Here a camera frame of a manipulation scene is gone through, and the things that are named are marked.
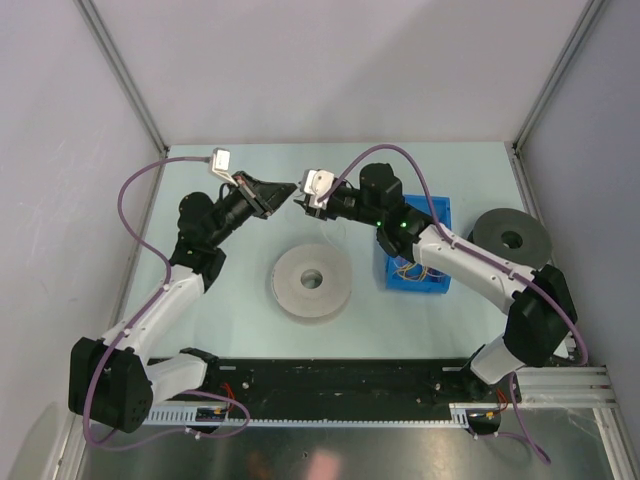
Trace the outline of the white cable spool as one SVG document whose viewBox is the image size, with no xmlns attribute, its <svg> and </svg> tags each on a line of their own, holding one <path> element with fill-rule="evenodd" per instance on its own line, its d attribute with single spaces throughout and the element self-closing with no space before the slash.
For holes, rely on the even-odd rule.
<svg viewBox="0 0 640 480">
<path fill-rule="evenodd" d="M 305 323 L 335 318 L 350 299 L 352 282 L 349 257 L 325 244 L 304 244 L 288 250 L 271 275 L 272 291 L 281 309 Z"/>
</svg>

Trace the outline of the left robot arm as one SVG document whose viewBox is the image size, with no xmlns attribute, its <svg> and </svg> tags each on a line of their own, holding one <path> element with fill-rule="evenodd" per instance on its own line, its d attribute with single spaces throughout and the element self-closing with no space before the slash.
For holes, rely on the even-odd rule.
<svg viewBox="0 0 640 480">
<path fill-rule="evenodd" d="M 295 190 L 293 183 L 261 181 L 238 171 L 228 194 L 218 200 L 203 192 L 186 195 L 178 207 L 177 242 L 158 289 L 129 319 L 73 346 L 70 411 L 131 433 L 159 402 L 186 391 L 202 400 L 214 397 L 221 387 L 220 374 L 209 368 L 214 355 L 184 348 L 151 364 L 151 351 L 217 280 L 226 260 L 221 244 L 250 218 L 268 219 Z"/>
</svg>

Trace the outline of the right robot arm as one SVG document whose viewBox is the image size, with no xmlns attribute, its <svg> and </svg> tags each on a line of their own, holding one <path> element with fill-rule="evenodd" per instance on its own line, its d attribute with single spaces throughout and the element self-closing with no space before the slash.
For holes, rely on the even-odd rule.
<svg viewBox="0 0 640 480">
<path fill-rule="evenodd" d="M 435 269 L 494 304 L 507 317 L 504 332 L 482 346 L 461 376 L 463 393 L 484 401 L 506 375 L 525 366 L 541 367 L 569 332 L 577 313 L 563 273 L 494 255 L 455 235 L 411 206 L 390 165 L 373 163 L 352 188 L 326 170 L 306 171 L 301 181 L 305 213 L 321 220 L 344 218 L 376 229 L 384 252 Z"/>
</svg>

